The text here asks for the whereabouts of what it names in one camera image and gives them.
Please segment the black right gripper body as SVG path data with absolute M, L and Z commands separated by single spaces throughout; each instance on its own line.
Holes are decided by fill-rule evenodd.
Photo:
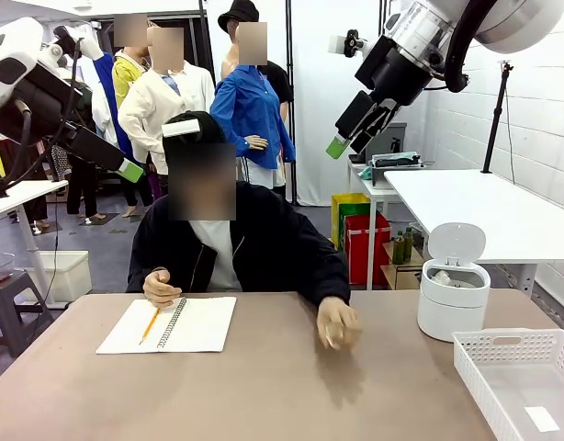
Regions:
M 377 103 L 391 99 L 400 106 L 409 106 L 432 79 L 399 48 L 394 40 L 380 36 L 355 73 Z

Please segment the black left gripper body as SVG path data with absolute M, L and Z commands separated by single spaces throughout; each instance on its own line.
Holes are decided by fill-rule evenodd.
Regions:
M 66 108 L 74 109 L 82 93 L 75 90 L 56 73 L 38 63 L 15 86 L 12 96 L 0 108 L 0 134 L 21 142 L 23 116 L 16 106 L 22 101 L 31 111 L 29 143 L 52 138 L 62 122 Z

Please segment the person's right hand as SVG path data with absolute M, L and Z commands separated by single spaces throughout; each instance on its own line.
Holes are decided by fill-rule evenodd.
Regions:
M 182 294 L 182 289 L 170 284 L 170 273 L 166 269 L 152 271 L 143 283 L 144 297 L 158 309 L 170 307 Z

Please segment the person's left hand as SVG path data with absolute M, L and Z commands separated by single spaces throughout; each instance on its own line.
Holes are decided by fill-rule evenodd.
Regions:
M 320 303 L 316 325 L 322 345 L 333 350 L 352 349 L 362 332 L 356 311 L 336 297 L 327 297 Z

